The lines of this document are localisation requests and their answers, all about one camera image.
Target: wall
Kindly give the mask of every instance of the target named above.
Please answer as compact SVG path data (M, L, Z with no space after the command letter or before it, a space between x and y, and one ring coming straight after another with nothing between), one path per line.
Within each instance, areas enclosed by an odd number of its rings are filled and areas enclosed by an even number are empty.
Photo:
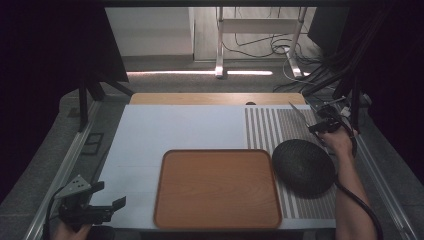
M193 55L190 8L106 8L121 56Z

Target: metal frame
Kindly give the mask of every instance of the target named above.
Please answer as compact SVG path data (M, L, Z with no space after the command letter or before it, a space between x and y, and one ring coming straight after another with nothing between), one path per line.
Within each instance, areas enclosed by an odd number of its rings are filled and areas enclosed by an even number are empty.
M377 191L380 193L381 199L386 205L387 210L390 213L393 222L398 228L402 238L405 240L418 239L418 236L413 229L408 216L406 215L396 196L393 194L392 189L378 168L378 165L372 157L361 135L358 135L356 139L358 141L358 154L361 155L361 159L364 160L364 164L367 166L366 169L368 170L371 179L374 181Z
M224 51L223 35L225 33L253 33L253 34L293 34L290 48L285 48L286 56L293 72L293 76L298 79L303 77L295 60L295 50L299 35L303 27L307 7L300 8L297 19L234 19L224 20L224 8L219 7L218 11L218 47L216 54L215 76L218 79L224 77Z
M87 123L87 126L84 128L83 131L77 132L74 138L74 141L72 142L68 152L66 153L66 156L63 159L63 162L60 165L60 168L57 171L56 176L53 179L52 184L50 185L50 188L46 193L46 196L41 202L40 207L38 208L37 213L35 214L31 222L31 225L29 226L27 230L27 233L25 234L24 240L41 239L43 234L43 231L42 231L43 223L44 223L46 210L47 210L50 198L57 189L67 184L69 175L71 174L71 171L74 168L75 162L78 159L78 156L82 150L82 147L84 146L85 140L87 139L88 134L91 131L94 118L100 106L101 106L101 102L95 101L92 103L90 111L89 111L89 118L92 119L92 121L89 121Z

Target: table surface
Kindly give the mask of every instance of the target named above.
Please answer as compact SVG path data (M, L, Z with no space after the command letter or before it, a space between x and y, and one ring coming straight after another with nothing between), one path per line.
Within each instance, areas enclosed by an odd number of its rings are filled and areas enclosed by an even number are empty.
M246 101L260 105L245 106ZM287 139L316 141L297 121L288 102L297 104L308 121L315 121L300 94L134 94L99 178L105 182L105 189L93 195L92 204L107 205L127 196L127 205L105 224L158 230L153 223L153 209L161 159L166 151L263 149L272 154L276 144ZM278 186L284 213L280 229L334 227L334 189L324 198L311 201L296 197L281 181Z
M300 93L135 93L130 104L163 105L305 104Z

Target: wooden tray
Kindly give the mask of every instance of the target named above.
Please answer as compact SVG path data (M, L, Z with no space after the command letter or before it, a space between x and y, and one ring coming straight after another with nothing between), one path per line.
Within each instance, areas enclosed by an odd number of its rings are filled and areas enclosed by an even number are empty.
M171 150L164 155L154 214L159 228L277 228L281 216L266 151Z

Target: black bowl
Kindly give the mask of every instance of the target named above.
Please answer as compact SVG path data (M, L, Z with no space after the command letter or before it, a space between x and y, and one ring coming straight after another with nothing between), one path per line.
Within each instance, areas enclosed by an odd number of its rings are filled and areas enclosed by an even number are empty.
M336 179L330 156L316 144L301 139L280 143L272 154L272 165L288 188L305 197L326 192Z

